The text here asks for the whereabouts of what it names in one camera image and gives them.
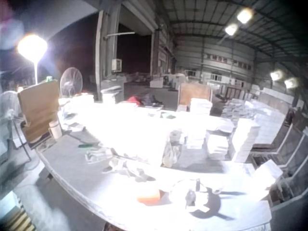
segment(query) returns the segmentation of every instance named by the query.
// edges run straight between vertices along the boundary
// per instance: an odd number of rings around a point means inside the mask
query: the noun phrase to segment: bright lamp
[[[273,81],[277,81],[282,78],[282,73],[281,71],[274,71],[271,72],[270,77]]]
[[[228,35],[232,36],[237,31],[238,26],[236,24],[231,24],[225,28],[225,31]]]
[[[246,24],[252,18],[252,15],[253,11],[249,8],[245,8],[237,15],[237,19],[241,23]]]
[[[298,81],[295,77],[292,77],[292,78],[285,80],[284,83],[285,83],[285,87],[287,89],[296,88],[298,86]]]
[[[38,84],[38,63],[47,50],[47,42],[37,35],[28,35],[19,42],[17,50],[34,63],[35,84]]]

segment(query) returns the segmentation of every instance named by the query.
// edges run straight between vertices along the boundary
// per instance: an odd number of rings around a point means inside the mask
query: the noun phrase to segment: wooden board
[[[182,83],[179,91],[179,103],[189,106],[192,98],[211,100],[211,87],[199,83]]]
[[[286,115],[289,111],[290,104],[266,93],[260,93],[258,101],[277,109],[284,115]]]
[[[19,205],[21,207],[20,211],[4,223],[5,228],[12,231],[35,231],[36,228],[28,217],[20,199]]]
[[[57,119],[59,85],[56,80],[29,87],[18,98],[26,121],[23,133],[28,142],[49,132],[49,123]]]

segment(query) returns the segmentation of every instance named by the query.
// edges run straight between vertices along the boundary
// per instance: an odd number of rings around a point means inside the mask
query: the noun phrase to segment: floor
[[[177,92],[135,85],[126,89],[126,96],[134,92],[150,91],[166,108],[176,108]],[[55,180],[47,179],[48,173],[35,152],[30,152],[30,155],[34,161],[27,163],[23,150],[15,150],[10,160],[0,166],[0,196],[13,190],[20,197],[38,231],[103,230],[105,221],[74,200]],[[307,208],[307,199],[301,199],[273,212],[272,230],[301,230]]]

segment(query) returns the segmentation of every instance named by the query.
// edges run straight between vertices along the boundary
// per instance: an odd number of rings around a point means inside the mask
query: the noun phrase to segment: stand fan
[[[13,126],[16,130],[16,134],[18,136],[18,139],[20,141],[21,146],[23,147],[26,155],[29,158],[29,161],[31,162],[32,158],[30,157],[25,145],[23,144],[23,141],[21,139],[21,136],[19,134],[16,121],[18,120],[18,116],[21,113],[21,108],[19,104],[19,99],[17,96],[16,91],[5,91],[0,95],[0,120],[1,123],[5,122],[7,123],[8,131],[9,131],[9,142],[8,142],[8,156],[12,153],[13,149]]]
[[[82,85],[82,75],[77,68],[70,67],[63,72],[60,80],[60,91],[63,96],[72,97],[81,93]]]

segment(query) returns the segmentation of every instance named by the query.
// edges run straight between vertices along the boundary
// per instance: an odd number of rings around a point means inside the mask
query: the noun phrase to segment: warehouse ceiling
[[[234,39],[275,57],[308,56],[308,31],[296,15],[279,0],[164,0],[178,35]],[[253,18],[230,37],[225,27],[237,23],[244,7],[254,10]]]

